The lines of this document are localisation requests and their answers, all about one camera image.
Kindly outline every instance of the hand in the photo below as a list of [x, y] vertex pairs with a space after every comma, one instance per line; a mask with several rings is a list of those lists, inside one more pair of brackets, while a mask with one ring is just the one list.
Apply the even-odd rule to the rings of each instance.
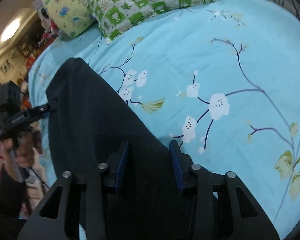
[[[3, 158], [7, 165], [11, 165], [10, 150], [13, 148], [12, 139], [3, 141]], [[16, 162], [22, 168], [31, 168], [34, 164], [34, 143], [32, 134], [25, 132], [22, 136], [22, 144], [16, 150]]]

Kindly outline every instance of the ceiling light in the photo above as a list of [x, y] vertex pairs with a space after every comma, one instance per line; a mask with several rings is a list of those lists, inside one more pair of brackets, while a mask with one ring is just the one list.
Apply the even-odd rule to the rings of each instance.
[[1, 41], [6, 41], [10, 39], [18, 30], [20, 27], [20, 19], [14, 20], [12, 23], [8, 25], [8, 27], [5, 28], [5, 30], [2, 33]]

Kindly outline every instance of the bed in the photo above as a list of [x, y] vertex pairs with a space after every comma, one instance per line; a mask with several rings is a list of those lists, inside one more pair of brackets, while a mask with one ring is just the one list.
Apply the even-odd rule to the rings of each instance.
[[[82, 58], [165, 146], [176, 139], [209, 171], [235, 171], [285, 239], [300, 220], [294, 14], [268, 0], [220, 0], [152, 17], [109, 45], [94, 24], [75, 39], [58, 37], [36, 60], [31, 103], [46, 103], [60, 66]], [[41, 164], [52, 185], [47, 119], [41, 128]]]

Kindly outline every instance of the metal bolt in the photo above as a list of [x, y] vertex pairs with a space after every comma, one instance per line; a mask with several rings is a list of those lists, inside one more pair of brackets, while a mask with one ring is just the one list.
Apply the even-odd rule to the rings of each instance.
[[104, 170], [104, 169], [108, 168], [108, 164], [106, 164], [106, 163], [99, 163], [98, 164], [98, 168], [100, 170]]
[[194, 171], [198, 171], [201, 169], [201, 166], [199, 164], [192, 164], [191, 169], [193, 169]]
[[64, 177], [64, 178], [69, 178], [71, 175], [72, 175], [71, 171], [65, 171], [65, 172], [62, 174], [62, 177]]
[[227, 176], [228, 176], [229, 178], [233, 179], [233, 178], [236, 177], [236, 174], [235, 174], [233, 171], [229, 171], [229, 172], [227, 173]]

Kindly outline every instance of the blue padding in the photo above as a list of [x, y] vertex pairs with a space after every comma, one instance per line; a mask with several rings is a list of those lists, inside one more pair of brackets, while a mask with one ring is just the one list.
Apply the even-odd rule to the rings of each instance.
[[115, 175], [114, 189], [116, 192], [118, 192], [118, 190], [121, 188], [124, 172], [126, 170], [127, 160], [128, 160], [128, 145], [129, 145], [129, 142], [127, 141], [126, 146], [124, 147], [118, 168], [117, 168], [116, 175]]
[[183, 189], [184, 189], [183, 172], [182, 172], [182, 168], [181, 168], [181, 165], [180, 165], [178, 155], [176, 153], [175, 148], [173, 147], [172, 142], [173, 141], [170, 142], [169, 151], [170, 151], [171, 158], [172, 158], [172, 166], [173, 166], [174, 177], [176, 179], [178, 189], [180, 191], [183, 191]]

